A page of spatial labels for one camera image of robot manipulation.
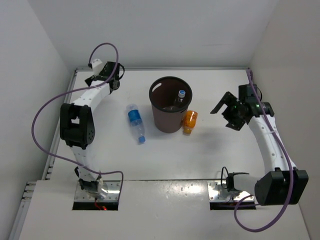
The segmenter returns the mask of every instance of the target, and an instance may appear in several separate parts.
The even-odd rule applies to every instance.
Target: water bottle
[[[180,90],[178,92],[178,96],[176,96],[176,98],[174,99],[173,105],[166,106],[164,109],[169,110],[169,111],[176,111],[179,108],[182,108],[185,103],[185,101],[184,101],[185,96],[186,96],[186,91]]]
[[[142,144],[146,141],[145,138],[145,127],[142,122],[137,105],[130,104],[126,107],[128,117],[130,120],[131,127],[133,128],[133,134],[138,139],[139,143]]]
[[[174,100],[174,106],[181,108],[184,105],[184,97],[186,96],[186,91],[180,90],[178,96]]]

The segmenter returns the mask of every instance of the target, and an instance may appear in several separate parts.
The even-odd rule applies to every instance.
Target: white table surface
[[[84,86],[88,76],[79,72],[75,88]],[[199,117],[190,136],[182,131],[162,133],[153,124],[148,90],[163,76],[180,77],[193,90],[189,109]],[[126,72],[120,89],[94,113],[94,144],[101,171],[122,170],[126,179],[118,211],[72,210],[78,180],[75,166],[56,159],[51,179],[36,184],[20,240],[308,240],[299,205],[289,206],[272,228],[251,233],[237,225],[233,210],[210,210],[207,182],[193,180],[218,178],[222,166],[230,172],[264,175],[249,128],[234,131],[224,127],[227,122],[220,114],[210,115],[226,91],[237,95],[238,85],[246,83],[244,70]],[[130,103],[138,105],[145,124],[143,145],[137,145],[130,133],[125,112]],[[74,159],[63,141],[58,154]],[[240,210],[238,216],[247,227],[259,228],[280,208],[259,206]]]
[[[78,72],[74,88],[85,86],[90,72]],[[189,110],[198,112],[196,127],[190,136],[182,129],[163,133],[154,125],[149,88],[164,76],[176,76],[192,88]],[[125,180],[212,179],[221,168],[231,172],[264,175],[264,165],[256,139],[245,125],[235,131],[225,127],[221,115],[210,114],[226,91],[238,96],[238,86],[247,84],[244,70],[144,70],[126,71],[121,86],[96,108],[93,118],[96,130],[93,148],[100,171],[121,170]],[[82,92],[72,94],[71,101]],[[138,105],[144,126],[145,144],[138,145],[131,134],[126,106]],[[75,159],[60,140],[58,155]],[[75,166],[56,159],[51,179],[77,179]],[[120,179],[119,175],[104,179]]]

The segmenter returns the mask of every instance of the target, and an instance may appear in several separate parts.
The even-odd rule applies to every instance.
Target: blue bottle cap
[[[139,137],[139,143],[143,144],[146,141],[146,138],[144,136]]]
[[[186,96],[186,91],[180,90],[178,93],[179,98],[184,98]]]

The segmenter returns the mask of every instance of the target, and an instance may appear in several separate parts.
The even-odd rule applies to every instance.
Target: plastic bottle
[[[174,100],[174,106],[181,108],[184,105],[184,97],[186,96],[186,91],[180,90],[178,96]]]
[[[137,138],[140,144],[146,141],[145,127],[142,122],[137,105],[130,104],[126,107],[131,127],[133,128],[133,134]]]
[[[183,120],[183,133],[191,134],[192,130],[196,126],[198,113],[196,111],[187,111]]]
[[[172,106],[167,106],[164,109],[166,110],[178,110],[179,108],[182,108],[184,105],[184,97],[186,96],[186,91],[180,90],[178,92],[178,96],[174,99],[173,105]]]

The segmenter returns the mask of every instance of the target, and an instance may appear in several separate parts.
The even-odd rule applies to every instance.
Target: brown bucket
[[[184,105],[175,110],[164,109],[173,104],[180,90],[185,91]],[[164,133],[178,131],[192,100],[192,90],[188,83],[175,76],[162,77],[151,85],[149,98],[155,126]]]

